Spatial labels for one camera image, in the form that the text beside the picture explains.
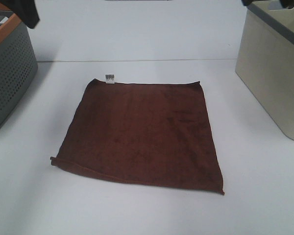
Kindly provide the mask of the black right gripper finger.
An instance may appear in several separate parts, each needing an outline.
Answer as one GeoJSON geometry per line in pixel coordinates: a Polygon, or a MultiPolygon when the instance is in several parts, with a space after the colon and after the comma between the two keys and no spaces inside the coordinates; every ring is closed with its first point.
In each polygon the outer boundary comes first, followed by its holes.
{"type": "Polygon", "coordinates": [[[249,6],[252,2],[253,0],[242,0],[243,6],[249,6]]]}
{"type": "Polygon", "coordinates": [[[280,0],[280,4],[283,8],[293,8],[294,0],[280,0]]]}

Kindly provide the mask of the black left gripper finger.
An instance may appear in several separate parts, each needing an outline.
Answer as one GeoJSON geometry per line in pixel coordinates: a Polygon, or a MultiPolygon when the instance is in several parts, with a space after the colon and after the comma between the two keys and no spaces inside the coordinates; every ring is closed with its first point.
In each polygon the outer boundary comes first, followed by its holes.
{"type": "Polygon", "coordinates": [[[34,0],[7,0],[5,5],[30,29],[34,29],[40,21],[34,0]]]}

